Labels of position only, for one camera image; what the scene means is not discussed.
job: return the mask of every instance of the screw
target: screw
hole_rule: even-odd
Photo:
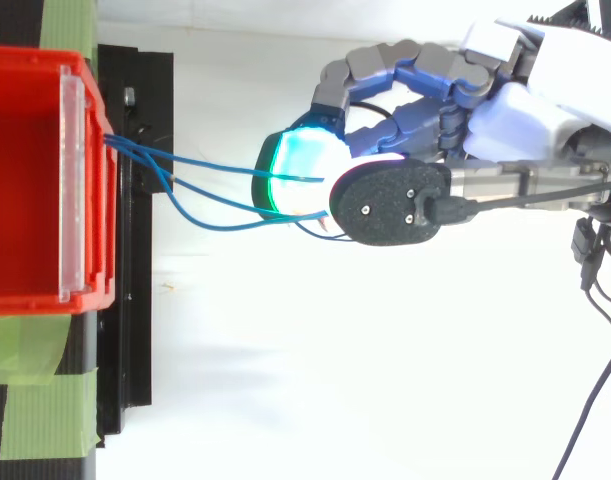
[[[136,105],[136,91],[134,87],[125,87],[124,95],[123,101],[126,107],[133,107]]]

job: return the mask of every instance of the black metal bracket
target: black metal bracket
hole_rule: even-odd
[[[173,55],[100,45],[98,57],[99,85],[115,133],[173,153]],[[160,165],[173,171],[170,161]],[[103,439],[122,431],[126,408],[152,402],[152,194],[162,191],[153,172],[119,155],[116,301],[98,315]]]

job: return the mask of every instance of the blue wire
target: blue wire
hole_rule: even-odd
[[[325,235],[319,235],[318,233],[312,232],[309,228],[305,227],[304,225],[301,225],[298,222],[296,222],[295,225],[298,228],[300,228],[303,232],[307,233],[308,235],[311,235],[312,237],[318,238],[320,240],[329,240],[330,242],[346,242],[346,243],[350,243],[354,241],[349,238],[343,238],[347,236],[346,234],[336,235],[335,237],[326,237]]]
[[[147,152],[156,157],[165,158],[168,160],[173,160],[179,163],[186,163],[188,165],[194,165],[197,167],[205,167],[211,168],[213,170],[220,170],[222,172],[230,172],[230,173],[241,173],[245,175],[254,175],[256,177],[263,178],[276,178],[280,180],[290,180],[294,182],[304,182],[304,183],[321,183],[325,179],[324,178],[311,178],[311,177],[299,177],[293,175],[280,175],[274,174],[271,172],[266,172],[264,170],[253,170],[249,168],[239,168],[239,167],[228,167],[225,165],[217,165],[211,162],[205,162],[202,160],[192,160],[189,158],[179,157],[177,155],[172,155],[171,153],[163,152],[162,150],[157,150],[155,148],[145,147],[143,145],[139,145],[137,143],[132,142],[131,140],[119,137],[117,135],[105,135],[105,143],[110,147],[115,147],[118,145],[123,145],[127,148],[139,150],[141,152]]]
[[[169,184],[167,183],[166,179],[165,179],[165,175],[163,174],[163,170],[156,164],[156,161],[152,158],[152,156],[147,153],[147,152],[142,152],[144,159],[147,161],[148,166],[154,170],[154,173],[156,174],[156,176],[158,177],[159,182],[161,183],[161,185],[163,186],[163,188],[165,189],[165,193],[167,193],[167,196],[169,197],[169,199],[171,200],[171,202],[174,204],[174,206],[176,207],[176,209],[180,212],[181,215],[183,215],[183,217],[185,217],[186,220],[188,220],[190,223],[192,223],[193,225],[196,225],[197,227],[200,228],[204,228],[205,230],[211,230],[214,232],[239,232],[242,230],[251,230],[253,228],[258,228],[258,227],[264,227],[267,225],[280,225],[280,224],[286,224],[286,223],[294,223],[297,222],[299,220],[319,220],[321,218],[324,218],[327,216],[327,213],[325,212],[320,212],[320,213],[314,213],[311,215],[302,215],[300,217],[294,218],[294,217],[282,217],[282,218],[276,218],[273,220],[264,220],[262,222],[254,222],[254,223],[247,223],[244,225],[232,225],[232,226],[219,226],[219,225],[211,225],[209,223],[205,223],[205,222],[201,222],[200,220],[196,219],[195,217],[193,217],[192,215],[190,215],[184,208],[183,206],[178,202],[178,199],[176,198],[176,195],[174,195],[174,192],[172,191],[171,187],[169,186]]]
[[[131,158],[132,160],[134,160],[135,162],[140,163],[141,165],[144,165],[146,167],[149,168],[149,163],[143,159],[142,157],[140,157],[139,155],[130,152],[129,150],[127,150],[126,148],[123,147],[119,147],[119,146],[115,146],[112,147],[114,148],[116,151],[122,153],[123,155]],[[172,175],[166,171],[166,170],[162,170],[163,176],[166,179],[171,179]],[[199,188],[195,185],[192,185],[191,183],[186,182],[185,180],[182,180],[176,176],[174,176],[174,183],[179,184],[182,187],[187,188],[188,190],[191,190],[195,193],[198,193],[199,195],[203,195],[204,197],[209,198],[210,200],[214,200],[216,202],[219,203],[223,203],[225,205],[228,205],[230,207],[234,207],[234,208],[239,208],[241,210],[245,210],[248,212],[252,212],[252,213],[257,213],[259,215],[268,215],[268,216],[272,216],[272,217],[279,217],[279,218],[292,218],[293,220],[302,220],[302,216],[301,215],[284,215],[280,212],[277,212],[275,210],[266,210],[264,208],[256,208],[256,207],[250,207],[249,205],[245,205],[243,203],[238,203],[238,202],[234,202],[232,200],[228,200],[226,198],[220,197],[218,195],[214,195],[213,193],[210,193],[206,190],[203,190],[202,188]]]

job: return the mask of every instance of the robotic hand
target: robotic hand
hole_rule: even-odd
[[[350,106],[401,82],[423,95],[345,133]],[[270,136],[256,206],[326,210],[368,245],[431,239],[485,210],[581,210],[611,226],[611,40],[552,20],[477,23],[459,51],[404,40],[323,70],[308,113]]]

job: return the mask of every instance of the green tape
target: green tape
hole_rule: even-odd
[[[97,20],[96,0],[45,0],[40,47],[76,50],[94,61]]]
[[[0,385],[50,383],[70,323],[70,315],[0,317]]]
[[[96,370],[9,387],[0,460],[83,458],[98,442]]]

